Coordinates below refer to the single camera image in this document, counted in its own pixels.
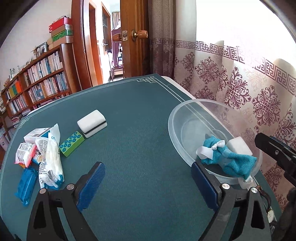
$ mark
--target green box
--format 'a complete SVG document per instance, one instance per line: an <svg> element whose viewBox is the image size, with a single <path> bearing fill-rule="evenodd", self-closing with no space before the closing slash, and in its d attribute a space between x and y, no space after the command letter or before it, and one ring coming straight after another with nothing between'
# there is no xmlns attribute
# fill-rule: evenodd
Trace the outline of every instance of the green box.
<svg viewBox="0 0 296 241"><path fill-rule="evenodd" d="M65 140L59 147L61 152L67 157L69 156L82 142L83 135L78 131L74 132L67 140Z"/></svg>
<svg viewBox="0 0 296 241"><path fill-rule="evenodd" d="M64 30L63 32L60 32L59 34L55 35L52 37L53 41L57 41L58 39L67 36L67 35L73 35L73 31L72 30Z"/></svg>

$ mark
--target white sponge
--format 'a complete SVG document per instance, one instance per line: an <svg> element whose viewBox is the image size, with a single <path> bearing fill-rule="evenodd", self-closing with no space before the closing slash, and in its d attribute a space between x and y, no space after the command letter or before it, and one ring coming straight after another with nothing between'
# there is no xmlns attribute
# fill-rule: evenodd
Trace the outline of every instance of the white sponge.
<svg viewBox="0 0 296 241"><path fill-rule="evenodd" d="M236 137L227 142L228 149L236 154L253 155L250 148L247 146L242 137Z"/></svg>
<svg viewBox="0 0 296 241"><path fill-rule="evenodd" d="M89 113L77 121L77 124L86 138L89 138L107 126L105 117L98 110Z"/></svg>

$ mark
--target green box with blue dots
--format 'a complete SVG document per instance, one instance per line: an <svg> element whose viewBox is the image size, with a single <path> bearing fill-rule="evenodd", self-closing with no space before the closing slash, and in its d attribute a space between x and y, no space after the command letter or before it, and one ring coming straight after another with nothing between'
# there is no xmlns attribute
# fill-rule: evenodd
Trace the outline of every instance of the green box with blue dots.
<svg viewBox="0 0 296 241"><path fill-rule="evenodd" d="M74 132L67 140L65 140L59 149L67 157L69 156L82 142L84 141L83 135L78 131Z"/></svg>

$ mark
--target red box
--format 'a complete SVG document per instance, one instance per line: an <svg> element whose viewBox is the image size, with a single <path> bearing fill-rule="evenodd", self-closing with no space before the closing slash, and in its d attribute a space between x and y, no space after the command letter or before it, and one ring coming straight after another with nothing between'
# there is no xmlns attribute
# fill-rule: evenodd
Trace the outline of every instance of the red box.
<svg viewBox="0 0 296 241"><path fill-rule="evenodd" d="M72 24L72 19L71 18L67 18L67 17L63 17L61 19L59 19L58 21L52 23L48 29L49 32L51 33L53 30L57 29L58 27L64 25L64 24Z"/></svg>

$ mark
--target blue gripper pad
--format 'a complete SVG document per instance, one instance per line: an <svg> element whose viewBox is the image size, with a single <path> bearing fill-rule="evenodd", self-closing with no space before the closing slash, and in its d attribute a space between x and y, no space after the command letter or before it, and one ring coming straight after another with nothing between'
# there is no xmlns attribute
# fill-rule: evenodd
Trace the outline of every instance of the blue gripper pad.
<svg viewBox="0 0 296 241"><path fill-rule="evenodd" d="M196 162L191 165L191 175L199 191L201 192L203 199L207 203L207 206L216 212L219 208L217 203L218 195Z"/></svg>
<svg viewBox="0 0 296 241"><path fill-rule="evenodd" d="M82 212L83 209L88 208L94 195L96 194L100 184L102 183L106 173L104 163L100 163L91 177L87 180L84 187L79 192L77 209Z"/></svg>

